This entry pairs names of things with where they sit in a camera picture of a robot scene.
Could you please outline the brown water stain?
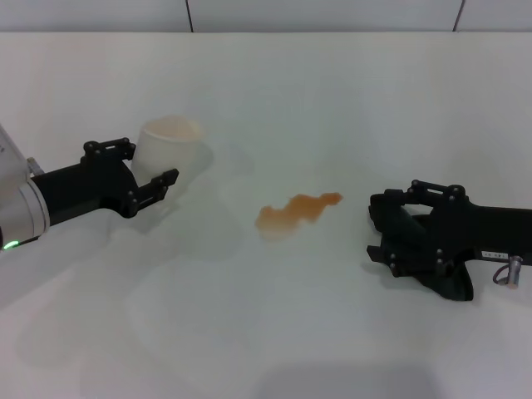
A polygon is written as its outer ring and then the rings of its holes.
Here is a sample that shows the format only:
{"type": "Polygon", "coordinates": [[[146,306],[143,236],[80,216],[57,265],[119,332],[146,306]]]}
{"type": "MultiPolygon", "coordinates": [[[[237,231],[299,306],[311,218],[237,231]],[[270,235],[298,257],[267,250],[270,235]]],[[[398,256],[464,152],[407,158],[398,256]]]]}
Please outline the brown water stain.
{"type": "Polygon", "coordinates": [[[342,200],[343,196],[338,192],[319,196],[298,194],[282,208],[264,206],[254,226],[264,240],[283,240],[295,234],[303,224],[314,224],[327,207],[338,205],[342,200]]]}

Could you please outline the dark blue rag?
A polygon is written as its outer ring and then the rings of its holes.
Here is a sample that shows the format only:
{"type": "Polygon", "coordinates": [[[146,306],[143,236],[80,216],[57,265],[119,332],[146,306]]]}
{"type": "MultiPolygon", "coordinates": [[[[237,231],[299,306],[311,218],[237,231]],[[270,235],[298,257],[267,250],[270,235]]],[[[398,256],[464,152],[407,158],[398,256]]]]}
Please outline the dark blue rag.
{"type": "Polygon", "coordinates": [[[392,248],[404,248],[422,252],[426,256],[442,259],[448,267],[448,277],[418,276],[399,277],[414,278],[425,288],[430,289],[444,299],[455,302],[470,302],[474,297],[473,284],[463,261],[445,262],[439,248],[433,249],[428,244],[429,222],[427,214],[411,215],[405,209],[399,212],[385,214],[383,217],[372,219],[375,230],[381,234],[380,244],[392,248]]]}

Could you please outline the white plastic cup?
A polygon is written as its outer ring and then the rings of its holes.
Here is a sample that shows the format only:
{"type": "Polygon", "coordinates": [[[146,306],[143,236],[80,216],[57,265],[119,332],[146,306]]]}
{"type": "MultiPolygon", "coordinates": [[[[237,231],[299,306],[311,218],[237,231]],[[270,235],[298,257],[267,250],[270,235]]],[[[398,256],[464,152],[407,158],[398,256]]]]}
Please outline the white plastic cup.
{"type": "Polygon", "coordinates": [[[147,121],[140,130],[131,170],[144,185],[168,170],[187,171],[197,158],[204,132],[196,121],[170,115],[147,121]]]}

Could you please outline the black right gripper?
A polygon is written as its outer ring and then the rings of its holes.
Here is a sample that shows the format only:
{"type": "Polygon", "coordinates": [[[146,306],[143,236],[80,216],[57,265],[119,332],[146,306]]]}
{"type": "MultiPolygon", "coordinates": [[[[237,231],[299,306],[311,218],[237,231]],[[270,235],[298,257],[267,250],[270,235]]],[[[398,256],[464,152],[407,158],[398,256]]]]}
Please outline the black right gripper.
{"type": "Polygon", "coordinates": [[[483,254],[519,256],[532,266],[532,210],[473,204],[462,186],[413,180],[405,190],[386,189],[370,197],[372,219],[399,212],[408,205],[431,207],[427,225],[427,256],[404,248],[368,245],[374,263],[384,264],[396,278],[450,275],[451,263],[480,259],[502,261],[483,254]]]}

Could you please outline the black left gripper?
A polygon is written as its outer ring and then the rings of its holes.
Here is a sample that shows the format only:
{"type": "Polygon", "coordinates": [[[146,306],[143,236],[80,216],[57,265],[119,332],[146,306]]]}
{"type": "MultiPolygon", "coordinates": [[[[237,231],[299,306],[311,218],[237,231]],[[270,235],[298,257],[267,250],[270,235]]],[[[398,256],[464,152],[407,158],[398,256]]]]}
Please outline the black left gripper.
{"type": "Polygon", "coordinates": [[[32,179],[40,190],[49,213],[50,225],[108,209],[124,218],[162,201],[179,176],[167,170],[150,182],[137,186],[123,162],[132,160],[136,145],[129,138],[88,141],[80,163],[32,179]]]}

